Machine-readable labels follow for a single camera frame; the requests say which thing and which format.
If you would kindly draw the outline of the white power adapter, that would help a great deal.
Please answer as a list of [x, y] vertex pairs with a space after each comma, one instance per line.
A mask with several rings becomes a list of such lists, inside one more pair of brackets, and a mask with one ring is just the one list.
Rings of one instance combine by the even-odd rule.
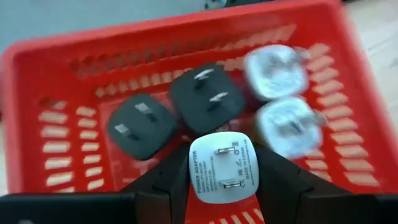
[[304, 62], [308, 50], [272, 44], [258, 47], [244, 56], [243, 69], [248, 86], [260, 101], [301, 95], [309, 86]]

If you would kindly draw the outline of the light green power adapter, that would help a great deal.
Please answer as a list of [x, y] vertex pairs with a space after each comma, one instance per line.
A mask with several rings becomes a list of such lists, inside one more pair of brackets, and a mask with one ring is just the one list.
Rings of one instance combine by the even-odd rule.
[[287, 159], [298, 159], [323, 144], [326, 119], [300, 97], [288, 96], [260, 107], [255, 125], [260, 140]]

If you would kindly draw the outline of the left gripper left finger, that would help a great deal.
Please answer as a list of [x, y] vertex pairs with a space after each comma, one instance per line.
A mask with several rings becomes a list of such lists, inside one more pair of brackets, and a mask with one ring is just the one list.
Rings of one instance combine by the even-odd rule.
[[189, 145], [182, 144], [121, 190], [134, 194], [134, 224], [185, 224], [190, 188], [188, 153]]

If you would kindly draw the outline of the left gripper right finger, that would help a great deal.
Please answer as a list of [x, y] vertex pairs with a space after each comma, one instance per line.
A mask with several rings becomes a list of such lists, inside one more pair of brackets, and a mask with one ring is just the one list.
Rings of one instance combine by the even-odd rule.
[[313, 186], [300, 177], [301, 168], [276, 152], [255, 144], [259, 166], [256, 197], [266, 224], [297, 224], [300, 198]]

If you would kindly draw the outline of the red plastic basket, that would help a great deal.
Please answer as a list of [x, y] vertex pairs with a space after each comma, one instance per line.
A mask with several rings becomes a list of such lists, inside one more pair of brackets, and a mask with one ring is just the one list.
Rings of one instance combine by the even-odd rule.
[[[239, 116], [208, 134], [240, 132], [269, 149], [255, 116], [271, 101], [253, 95], [243, 60], [272, 44], [308, 50], [309, 86], [295, 96], [326, 119], [322, 146], [288, 159], [313, 186], [300, 198], [297, 224], [398, 224], [398, 139], [339, 0], [249, 4], [10, 46], [0, 65], [9, 188], [0, 196], [0, 224], [134, 224], [134, 194], [121, 190], [206, 135], [186, 127], [168, 92], [180, 75], [208, 63], [222, 66], [245, 99]], [[114, 110], [140, 93], [178, 125], [144, 161], [107, 132]], [[256, 193], [205, 203], [190, 179], [185, 224], [219, 223], [266, 224]]]

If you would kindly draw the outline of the light blue power adapter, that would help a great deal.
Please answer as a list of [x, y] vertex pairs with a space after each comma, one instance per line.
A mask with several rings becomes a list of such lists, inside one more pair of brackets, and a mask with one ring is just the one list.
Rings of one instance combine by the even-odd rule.
[[210, 204], [253, 196], [259, 187], [259, 165], [250, 138], [240, 132], [218, 132], [194, 140], [188, 165], [195, 195]]

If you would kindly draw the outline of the black power adapter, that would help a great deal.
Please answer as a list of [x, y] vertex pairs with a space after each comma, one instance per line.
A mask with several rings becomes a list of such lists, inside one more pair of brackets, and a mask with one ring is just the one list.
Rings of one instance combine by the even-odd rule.
[[144, 161], [153, 157], [177, 130], [171, 112], [147, 93], [124, 100], [108, 119], [107, 132], [127, 155]]
[[170, 84], [168, 97], [186, 127], [196, 135], [218, 129], [239, 116], [245, 107], [242, 91], [215, 63], [180, 75]]

